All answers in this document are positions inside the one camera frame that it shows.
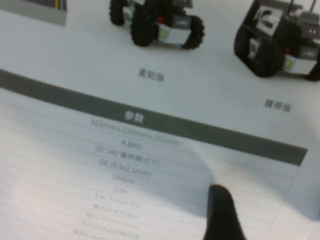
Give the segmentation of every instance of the wheeled robot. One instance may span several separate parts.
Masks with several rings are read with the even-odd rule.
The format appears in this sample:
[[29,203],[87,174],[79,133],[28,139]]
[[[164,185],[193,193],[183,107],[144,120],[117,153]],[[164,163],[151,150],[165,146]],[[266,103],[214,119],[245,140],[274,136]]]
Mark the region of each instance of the wheeled robot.
[[234,40],[234,53],[258,77],[283,71],[320,80],[320,16],[294,1],[254,0]]
[[178,45],[186,50],[203,42],[205,27],[198,16],[187,15],[192,0],[111,0],[110,20],[130,25],[134,44],[149,46],[153,41]]

